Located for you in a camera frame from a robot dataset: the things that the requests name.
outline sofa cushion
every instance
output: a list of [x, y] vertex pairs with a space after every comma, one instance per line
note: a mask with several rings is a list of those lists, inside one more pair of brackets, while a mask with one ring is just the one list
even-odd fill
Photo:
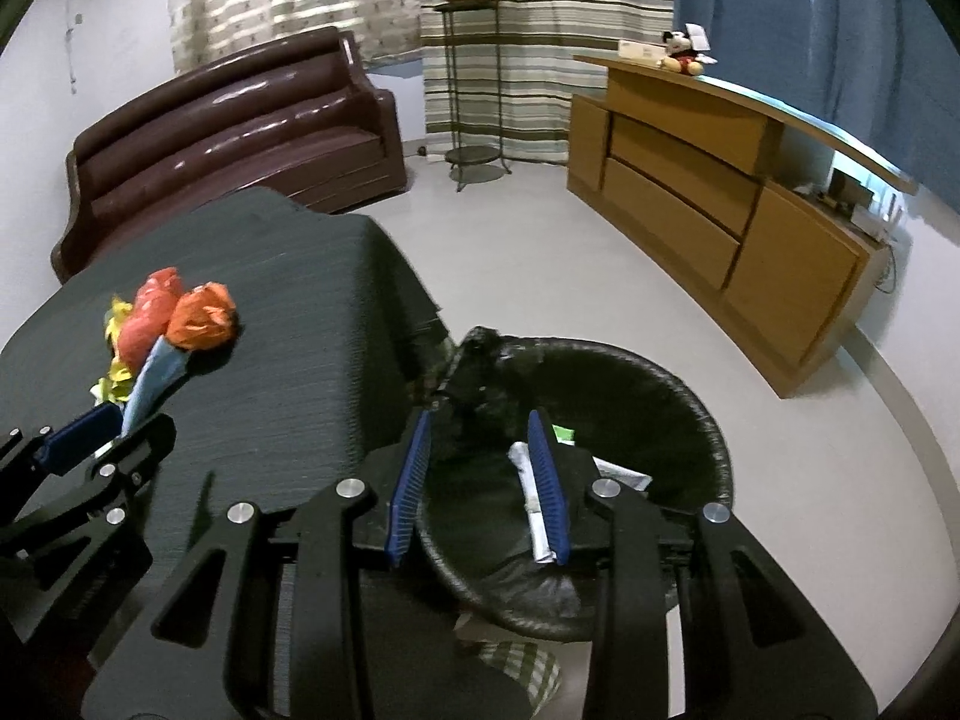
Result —
[[105, 251], [121, 247], [159, 227], [168, 218], [188, 213], [231, 191], [249, 186], [285, 191], [291, 173], [299, 175], [301, 180], [304, 175], [309, 175], [311, 183], [320, 184], [376, 165], [383, 157], [380, 138], [358, 127], [331, 127], [281, 143], [241, 163], [205, 175], [155, 201], [149, 208], [110, 230], [94, 248], [90, 259], [95, 260]]
[[[358, 124], [368, 119], [371, 102], [352, 89], [341, 89], [313, 100], [301, 100], [277, 111], [234, 125], [196, 141], [148, 165], [107, 194], [90, 203], [93, 218], [104, 225], [124, 223], [160, 199], [224, 167], [248, 162], [282, 143], [290, 143], [328, 127]], [[230, 189], [239, 189], [234, 184]]]
[[336, 28], [224, 57], [131, 100], [74, 143], [92, 199], [189, 143], [299, 100], [349, 86]]

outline wooden counter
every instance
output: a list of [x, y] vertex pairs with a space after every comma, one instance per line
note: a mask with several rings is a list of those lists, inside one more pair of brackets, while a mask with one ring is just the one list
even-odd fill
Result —
[[606, 98], [575, 95], [568, 189], [668, 272], [786, 397], [836, 351], [887, 250], [786, 189], [840, 151], [917, 184], [832, 124], [716, 79], [613, 59]]

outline metal plant stand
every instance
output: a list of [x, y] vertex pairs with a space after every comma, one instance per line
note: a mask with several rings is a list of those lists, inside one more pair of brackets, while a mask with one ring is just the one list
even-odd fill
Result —
[[[464, 165], [484, 165], [487, 162], [500, 161], [504, 172], [511, 172], [503, 156], [503, 74], [500, 61], [500, 8], [497, 0], [444, 2], [434, 10], [443, 16], [443, 49], [446, 57], [446, 79], [450, 100], [450, 130], [453, 136], [453, 148], [443, 156], [450, 162], [450, 170], [457, 170], [457, 191], [464, 188]], [[455, 15], [473, 10], [493, 10], [493, 35], [496, 47], [496, 113], [498, 146], [464, 146], [463, 123], [460, 119], [460, 95], [486, 95], [487, 92], [462, 91], [457, 79], [457, 36]]]

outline black trash bag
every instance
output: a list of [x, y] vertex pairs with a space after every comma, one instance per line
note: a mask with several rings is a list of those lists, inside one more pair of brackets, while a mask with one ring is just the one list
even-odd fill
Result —
[[[530, 410], [574, 430], [578, 447], [653, 477], [651, 501], [694, 512], [733, 507], [720, 428], [680, 379], [640, 355], [570, 338], [474, 328], [438, 390], [433, 457], [418, 529], [440, 579], [469, 608], [525, 637], [593, 635], [597, 571], [538, 565], [517, 471]], [[669, 566], [664, 592], [676, 603]]]

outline orange artificial flower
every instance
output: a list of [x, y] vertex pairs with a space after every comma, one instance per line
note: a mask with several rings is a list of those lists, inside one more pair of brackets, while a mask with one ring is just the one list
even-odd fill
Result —
[[236, 335], [235, 312], [227, 288], [211, 281], [176, 303], [167, 325], [167, 341], [185, 351], [213, 349]]

